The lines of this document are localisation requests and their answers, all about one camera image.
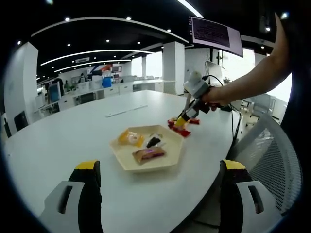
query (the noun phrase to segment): brown snack package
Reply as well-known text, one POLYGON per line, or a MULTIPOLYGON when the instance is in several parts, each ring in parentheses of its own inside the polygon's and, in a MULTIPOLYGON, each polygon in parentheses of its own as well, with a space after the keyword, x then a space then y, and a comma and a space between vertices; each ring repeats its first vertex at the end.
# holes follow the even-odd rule
POLYGON ((161 147, 150 147, 143 150, 133 152, 132 155, 139 164, 150 161, 152 158, 165 155, 166 152, 161 147))

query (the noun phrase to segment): beige plate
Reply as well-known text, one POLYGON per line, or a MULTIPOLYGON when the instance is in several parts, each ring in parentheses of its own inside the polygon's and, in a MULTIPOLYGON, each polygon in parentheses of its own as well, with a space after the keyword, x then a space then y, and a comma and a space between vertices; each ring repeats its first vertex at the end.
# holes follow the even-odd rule
POLYGON ((184 138, 174 131, 164 128, 161 125, 141 126, 128 128, 129 131, 140 133, 144 138, 148 138, 152 133, 163 135, 162 142, 165 145, 162 148, 166 151, 166 155, 151 159, 150 161, 140 165, 136 162, 132 153, 144 149, 132 145, 119 145, 118 139, 110 142, 113 153, 124 170, 131 172, 146 172, 164 169, 176 165, 179 160, 184 138))

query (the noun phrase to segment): yellow object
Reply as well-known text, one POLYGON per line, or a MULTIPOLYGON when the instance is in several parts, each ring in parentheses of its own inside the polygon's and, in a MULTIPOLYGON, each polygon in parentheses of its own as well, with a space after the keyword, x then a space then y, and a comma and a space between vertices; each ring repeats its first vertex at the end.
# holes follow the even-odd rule
POLYGON ((94 164, 97 162, 98 160, 92 160, 92 161, 88 161, 88 162, 82 162, 80 163, 78 166, 75 167, 75 169, 94 169, 94 164))
POLYGON ((118 142, 124 145, 130 144, 133 146, 141 147, 142 143, 144 142, 144 137, 141 134, 126 130, 118 137, 118 142))
POLYGON ((226 164, 227 170, 229 169, 246 169, 246 167, 243 164, 240 164, 239 162, 231 161, 224 159, 223 160, 226 164))
POLYGON ((179 128, 179 127, 182 127, 186 124, 187 122, 182 118, 178 118, 177 121, 174 123, 174 126, 179 128))

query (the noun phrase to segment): computer monitor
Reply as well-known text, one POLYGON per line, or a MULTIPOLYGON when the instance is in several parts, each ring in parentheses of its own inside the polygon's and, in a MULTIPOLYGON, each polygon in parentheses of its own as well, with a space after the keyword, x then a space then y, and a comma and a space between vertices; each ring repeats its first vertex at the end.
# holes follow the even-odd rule
POLYGON ((190 35, 193 43, 211 46, 243 57, 240 32, 206 19, 191 17, 190 35))
POLYGON ((51 84, 49 86, 50 103, 59 101, 61 98, 62 98, 62 96, 61 96, 61 92, 60 92, 59 82, 51 84))

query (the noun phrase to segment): white table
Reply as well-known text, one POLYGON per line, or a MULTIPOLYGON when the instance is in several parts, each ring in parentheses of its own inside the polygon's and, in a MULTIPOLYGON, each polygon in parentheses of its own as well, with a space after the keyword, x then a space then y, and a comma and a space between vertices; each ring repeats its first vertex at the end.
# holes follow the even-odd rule
MULTIPOLYGON (((169 170, 131 174, 122 169, 108 142, 130 126, 167 125, 186 98, 140 91, 93 101, 44 118, 8 139, 5 156, 13 181, 35 216, 44 199, 75 166, 101 163, 102 226, 106 233, 168 233, 206 194, 232 143, 231 113, 200 113, 190 125, 179 164, 169 170), (148 107, 106 118, 110 112, 148 107)), ((239 114, 234 112, 234 131, 239 114)))

